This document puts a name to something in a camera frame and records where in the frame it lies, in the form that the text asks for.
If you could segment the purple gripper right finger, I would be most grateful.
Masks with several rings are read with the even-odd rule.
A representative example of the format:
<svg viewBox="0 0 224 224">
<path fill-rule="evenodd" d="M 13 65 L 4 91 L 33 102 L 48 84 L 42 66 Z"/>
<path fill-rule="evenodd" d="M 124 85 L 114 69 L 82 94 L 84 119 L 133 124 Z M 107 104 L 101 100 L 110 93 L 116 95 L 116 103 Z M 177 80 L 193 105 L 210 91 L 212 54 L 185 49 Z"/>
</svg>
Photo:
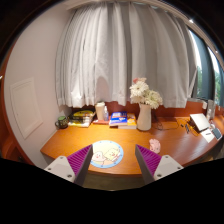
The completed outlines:
<svg viewBox="0 0 224 224">
<path fill-rule="evenodd" d="M 160 156 L 140 145 L 135 146 L 135 156 L 145 184 L 152 183 L 183 169 L 183 166 L 171 156 Z"/>
</svg>

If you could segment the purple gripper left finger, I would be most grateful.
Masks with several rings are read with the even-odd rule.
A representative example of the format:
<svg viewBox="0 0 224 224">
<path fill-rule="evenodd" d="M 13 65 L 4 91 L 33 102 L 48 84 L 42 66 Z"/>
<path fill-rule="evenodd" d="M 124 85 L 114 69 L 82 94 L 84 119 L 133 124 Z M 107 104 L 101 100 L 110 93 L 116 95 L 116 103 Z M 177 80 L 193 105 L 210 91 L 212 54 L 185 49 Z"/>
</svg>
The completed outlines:
<svg viewBox="0 0 224 224">
<path fill-rule="evenodd" d="M 45 171 L 57 175 L 76 185 L 82 186 L 93 156 L 93 146 L 88 145 L 77 152 L 66 156 L 57 157 L 49 164 Z"/>
</svg>

